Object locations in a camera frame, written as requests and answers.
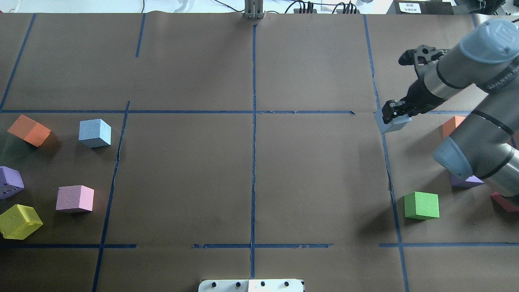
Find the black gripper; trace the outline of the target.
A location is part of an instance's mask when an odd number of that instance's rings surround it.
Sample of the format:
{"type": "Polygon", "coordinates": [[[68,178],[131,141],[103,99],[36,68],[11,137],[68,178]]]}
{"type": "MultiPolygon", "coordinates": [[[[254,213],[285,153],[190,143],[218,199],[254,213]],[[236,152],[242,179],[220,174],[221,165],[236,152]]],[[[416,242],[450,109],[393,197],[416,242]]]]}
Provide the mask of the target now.
{"type": "Polygon", "coordinates": [[[409,114],[427,113],[450,99],[450,87],[439,77],[437,68],[438,60],[447,52],[449,49],[420,45],[402,53],[399,65],[413,65],[417,81],[410,85],[405,101],[389,100],[384,104],[384,124],[400,117],[410,118],[409,114]]]}

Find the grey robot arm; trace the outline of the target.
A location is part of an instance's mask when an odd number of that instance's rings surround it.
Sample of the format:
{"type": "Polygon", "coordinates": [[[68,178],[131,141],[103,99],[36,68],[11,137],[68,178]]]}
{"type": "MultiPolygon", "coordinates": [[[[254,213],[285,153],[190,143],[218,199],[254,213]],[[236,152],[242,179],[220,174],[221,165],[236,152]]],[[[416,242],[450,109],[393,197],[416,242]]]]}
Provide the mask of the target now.
{"type": "Polygon", "coordinates": [[[405,51],[399,64],[413,65],[417,80],[404,98],[374,113],[381,133],[398,131],[475,85],[486,97],[438,146],[434,160],[462,180],[478,177],[516,206],[519,156],[508,141],[519,127],[518,35],[512,21],[490,19],[451,49],[420,45],[405,51]]]}

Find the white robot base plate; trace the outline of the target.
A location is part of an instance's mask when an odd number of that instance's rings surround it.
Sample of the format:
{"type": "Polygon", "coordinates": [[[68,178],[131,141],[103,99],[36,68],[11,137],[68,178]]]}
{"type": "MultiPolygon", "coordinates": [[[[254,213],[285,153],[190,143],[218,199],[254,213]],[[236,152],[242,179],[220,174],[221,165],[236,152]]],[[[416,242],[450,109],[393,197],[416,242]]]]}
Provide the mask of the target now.
{"type": "Polygon", "coordinates": [[[302,279],[206,279],[199,292],[304,292],[302,279]]]}

